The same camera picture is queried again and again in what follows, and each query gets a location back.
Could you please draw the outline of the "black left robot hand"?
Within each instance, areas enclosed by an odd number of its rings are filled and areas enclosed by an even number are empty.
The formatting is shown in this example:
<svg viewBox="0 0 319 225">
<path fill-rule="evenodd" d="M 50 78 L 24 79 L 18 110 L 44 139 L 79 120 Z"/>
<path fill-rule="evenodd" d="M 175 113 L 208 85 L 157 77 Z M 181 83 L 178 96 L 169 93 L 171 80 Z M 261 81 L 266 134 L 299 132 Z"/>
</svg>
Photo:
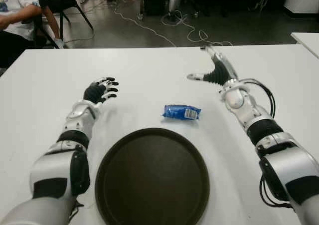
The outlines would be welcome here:
<svg viewBox="0 0 319 225">
<path fill-rule="evenodd" d="M 110 98 L 116 98 L 119 83 L 112 77 L 102 77 L 92 82 L 84 92 L 83 99 L 94 104 L 104 103 Z"/>
</svg>

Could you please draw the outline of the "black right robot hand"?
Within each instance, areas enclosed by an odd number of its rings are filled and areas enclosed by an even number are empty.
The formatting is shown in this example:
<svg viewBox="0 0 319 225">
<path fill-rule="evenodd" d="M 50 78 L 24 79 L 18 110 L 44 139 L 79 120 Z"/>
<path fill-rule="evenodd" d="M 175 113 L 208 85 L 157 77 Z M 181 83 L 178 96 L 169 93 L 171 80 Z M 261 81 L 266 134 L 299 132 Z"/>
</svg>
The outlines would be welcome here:
<svg viewBox="0 0 319 225">
<path fill-rule="evenodd" d="M 213 62 L 214 68 L 209 73 L 191 73 L 187 79 L 193 81 L 205 81 L 224 86 L 228 81 L 238 81 L 238 75 L 228 58 L 213 46 L 201 46 L 201 51 L 207 52 Z"/>
</svg>

